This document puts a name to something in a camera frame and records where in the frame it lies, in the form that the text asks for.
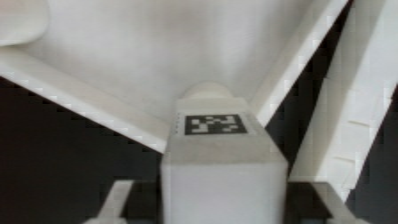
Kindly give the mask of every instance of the white vertical bar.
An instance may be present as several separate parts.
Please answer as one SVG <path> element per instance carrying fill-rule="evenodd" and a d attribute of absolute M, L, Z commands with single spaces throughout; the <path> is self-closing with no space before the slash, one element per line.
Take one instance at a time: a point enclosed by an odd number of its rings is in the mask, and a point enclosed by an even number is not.
<path fill-rule="evenodd" d="M 122 212 L 133 181 L 115 181 L 97 218 L 117 218 Z"/>

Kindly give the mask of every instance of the white curved surface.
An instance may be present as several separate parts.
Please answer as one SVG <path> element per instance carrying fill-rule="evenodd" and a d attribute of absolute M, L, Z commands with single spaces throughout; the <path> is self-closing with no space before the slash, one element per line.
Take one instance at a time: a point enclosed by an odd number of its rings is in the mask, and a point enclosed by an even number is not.
<path fill-rule="evenodd" d="M 48 19 L 46 0 L 0 0 L 0 47 L 39 38 Z"/>
<path fill-rule="evenodd" d="M 1 76 L 161 152 L 197 83 L 220 83 L 268 122 L 344 3 L 48 0 L 48 31 L 0 48 Z"/>

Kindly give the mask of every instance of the black and white square marker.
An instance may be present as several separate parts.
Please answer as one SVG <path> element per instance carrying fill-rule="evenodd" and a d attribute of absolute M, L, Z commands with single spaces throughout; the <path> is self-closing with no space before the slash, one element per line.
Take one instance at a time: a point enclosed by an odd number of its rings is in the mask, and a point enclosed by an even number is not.
<path fill-rule="evenodd" d="M 247 133 L 238 114 L 193 115 L 184 118 L 184 135 Z"/>

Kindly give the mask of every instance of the white plastic structure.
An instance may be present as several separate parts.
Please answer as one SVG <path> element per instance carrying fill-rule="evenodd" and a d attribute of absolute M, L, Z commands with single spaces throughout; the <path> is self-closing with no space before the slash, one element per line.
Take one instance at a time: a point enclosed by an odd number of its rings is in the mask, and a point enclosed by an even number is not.
<path fill-rule="evenodd" d="M 88 219 L 83 224 L 127 224 L 126 219 L 120 218 L 120 213 L 124 209 L 124 203 L 127 200 L 131 187 L 131 180 L 115 181 L 103 203 L 103 208 L 97 213 L 97 217 Z"/>
<path fill-rule="evenodd" d="M 161 160 L 165 224 L 282 223 L 287 162 L 245 100 L 223 90 L 199 85 L 177 101 Z"/>
<path fill-rule="evenodd" d="M 46 0 L 0 0 L 0 47 L 39 38 L 48 19 Z"/>
<path fill-rule="evenodd" d="M 398 83 L 398 0 L 357 0 L 289 181 L 328 182 L 346 200 Z"/>
<path fill-rule="evenodd" d="M 0 35 L 1 46 L 30 41 L 0 47 L 0 75 L 56 104 L 159 152 L 174 102 L 204 81 L 266 124 L 346 0 L 0 0 L 0 9 L 14 2 L 33 25 Z"/>

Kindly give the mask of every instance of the dark gap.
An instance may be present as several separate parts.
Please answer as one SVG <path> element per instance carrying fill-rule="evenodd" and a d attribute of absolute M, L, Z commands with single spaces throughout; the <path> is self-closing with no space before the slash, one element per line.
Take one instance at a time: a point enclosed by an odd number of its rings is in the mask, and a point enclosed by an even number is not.
<path fill-rule="evenodd" d="M 398 86 L 394 88 L 380 129 L 364 161 L 355 189 L 346 199 L 346 207 L 369 223 L 396 223 L 396 143 L 398 143 Z"/>
<path fill-rule="evenodd" d="M 294 162 L 300 143 L 307 131 L 314 105 L 318 100 L 321 82 L 330 66 L 339 36 L 344 27 L 351 2 L 348 1 L 337 20 L 323 38 L 318 50 L 303 68 L 298 80 L 279 105 L 270 123 L 264 127 L 280 152 L 289 162 Z"/>

